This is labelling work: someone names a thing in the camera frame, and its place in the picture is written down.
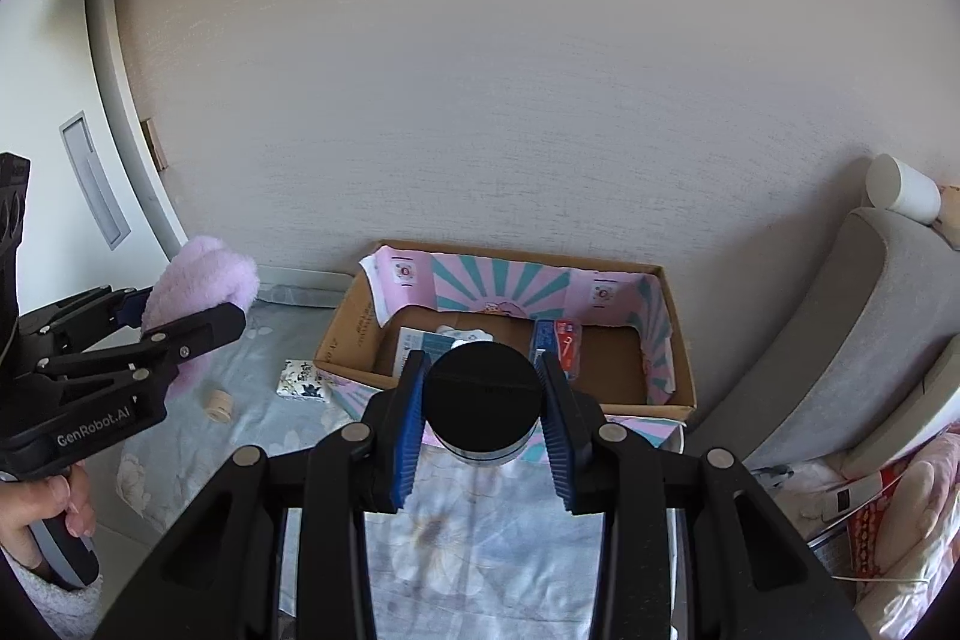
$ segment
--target cardboard box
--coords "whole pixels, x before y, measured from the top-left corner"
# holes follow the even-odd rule
[[[394,241],[378,242],[376,247],[389,244],[398,250],[425,250],[431,253],[469,253],[508,261],[544,263],[549,266],[572,266],[594,271],[627,271],[655,274],[661,282],[667,311],[673,325],[671,349],[677,390],[668,405],[647,405],[643,379],[640,336],[630,326],[584,326],[580,356],[580,374],[574,389],[586,391],[610,415],[649,415],[685,421],[697,405],[696,391],[690,374],[690,363],[683,345],[683,332],[677,319],[677,308],[662,266],[650,263],[604,261],[593,258],[554,256],[543,253],[523,253],[515,250],[491,250],[483,247],[456,247],[449,244]],[[397,337],[402,326],[412,329],[436,330],[448,325],[454,329],[483,329],[498,342],[527,355],[533,321],[514,319],[485,313],[438,313],[423,307],[405,307],[382,328],[373,311],[373,295],[364,273],[353,279],[344,300],[333,316],[323,342],[317,349],[314,363],[320,369],[349,380],[358,381],[376,389],[392,389],[396,384],[390,376]]]

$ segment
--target pink plush toy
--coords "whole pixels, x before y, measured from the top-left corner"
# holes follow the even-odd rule
[[[194,237],[184,244],[154,285],[143,311],[143,330],[155,329],[224,302],[246,313],[258,287],[256,263],[252,258],[234,253],[219,239]],[[203,378],[211,358],[211,353],[205,353],[182,363],[169,394],[181,394]]]

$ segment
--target gray cushion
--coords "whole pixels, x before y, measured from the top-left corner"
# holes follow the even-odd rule
[[[867,437],[960,332],[960,255],[909,218],[851,212],[803,303],[688,437],[757,468]]]

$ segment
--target sleeve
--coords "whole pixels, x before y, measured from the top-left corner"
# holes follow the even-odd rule
[[[50,624],[51,629],[59,634],[62,640],[88,640],[100,620],[97,606],[103,587],[103,575],[87,588],[64,591],[24,569],[6,551],[3,551],[3,555],[24,592],[47,624]]]

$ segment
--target textured wallpaper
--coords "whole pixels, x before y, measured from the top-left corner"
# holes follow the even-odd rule
[[[663,263],[702,408],[789,318],[869,157],[960,180],[960,0],[117,0],[187,233]]]

